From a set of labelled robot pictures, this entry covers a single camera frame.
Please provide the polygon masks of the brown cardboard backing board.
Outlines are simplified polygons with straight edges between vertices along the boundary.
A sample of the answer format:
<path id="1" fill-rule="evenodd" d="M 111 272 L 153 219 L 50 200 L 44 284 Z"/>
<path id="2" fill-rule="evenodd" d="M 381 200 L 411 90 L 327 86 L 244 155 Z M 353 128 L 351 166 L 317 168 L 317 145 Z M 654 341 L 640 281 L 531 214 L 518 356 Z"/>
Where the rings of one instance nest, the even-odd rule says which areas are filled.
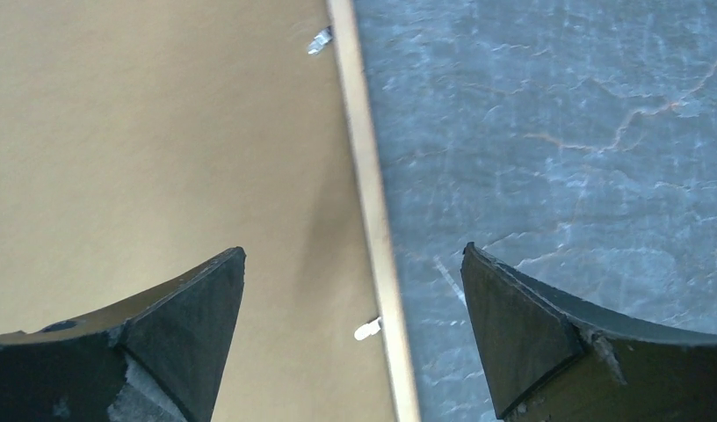
<path id="1" fill-rule="evenodd" d="M 0 333 L 240 246 L 217 421 L 391 421 L 323 1 L 0 1 Z"/>

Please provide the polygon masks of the wooden picture frame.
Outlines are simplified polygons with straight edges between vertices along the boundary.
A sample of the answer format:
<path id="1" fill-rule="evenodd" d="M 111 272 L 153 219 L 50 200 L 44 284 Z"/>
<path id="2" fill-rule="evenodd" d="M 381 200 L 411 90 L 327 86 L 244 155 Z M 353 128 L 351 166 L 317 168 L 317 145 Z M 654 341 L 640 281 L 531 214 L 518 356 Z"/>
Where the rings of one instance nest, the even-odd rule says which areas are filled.
<path id="1" fill-rule="evenodd" d="M 352 1 L 328 1 L 327 5 L 368 256 L 373 273 L 395 419 L 419 421 L 420 406 L 387 219 L 378 144 L 366 83 L 358 22 Z"/>

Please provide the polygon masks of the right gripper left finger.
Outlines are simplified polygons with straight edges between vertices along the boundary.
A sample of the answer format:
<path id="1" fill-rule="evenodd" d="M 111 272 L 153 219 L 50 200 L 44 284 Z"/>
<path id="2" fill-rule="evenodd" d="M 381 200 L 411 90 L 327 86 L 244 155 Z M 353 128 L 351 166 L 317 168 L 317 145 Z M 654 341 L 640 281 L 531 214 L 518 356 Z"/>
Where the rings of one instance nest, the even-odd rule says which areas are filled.
<path id="1" fill-rule="evenodd" d="M 243 298 L 230 248 L 102 309 L 0 334 L 0 421 L 208 421 Z"/>

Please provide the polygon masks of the metal frame turn clip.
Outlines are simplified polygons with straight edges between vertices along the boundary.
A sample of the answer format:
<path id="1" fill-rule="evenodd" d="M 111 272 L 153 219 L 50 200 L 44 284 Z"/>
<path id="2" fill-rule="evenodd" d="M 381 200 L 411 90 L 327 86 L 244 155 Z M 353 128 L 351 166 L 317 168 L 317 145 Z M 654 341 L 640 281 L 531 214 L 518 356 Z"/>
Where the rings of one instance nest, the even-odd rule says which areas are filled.
<path id="1" fill-rule="evenodd" d="M 334 36 L 332 26 L 329 25 L 324 27 L 308 44 L 307 53 L 309 55 L 320 54 L 331 43 L 331 41 L 333 41 L 333 39 Z"/>

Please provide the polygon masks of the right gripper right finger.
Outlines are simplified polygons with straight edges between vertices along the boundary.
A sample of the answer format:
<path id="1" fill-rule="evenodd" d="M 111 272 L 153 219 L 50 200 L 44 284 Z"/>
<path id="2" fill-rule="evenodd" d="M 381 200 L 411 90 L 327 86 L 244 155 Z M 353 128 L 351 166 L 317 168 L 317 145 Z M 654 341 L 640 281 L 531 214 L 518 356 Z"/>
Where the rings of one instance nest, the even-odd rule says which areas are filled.
<path id="1" fill-rule="evenodd" d="M 587 302 L 467 244 L 461 278 L 503 421 L 717 421 L 717 335 Z"/>

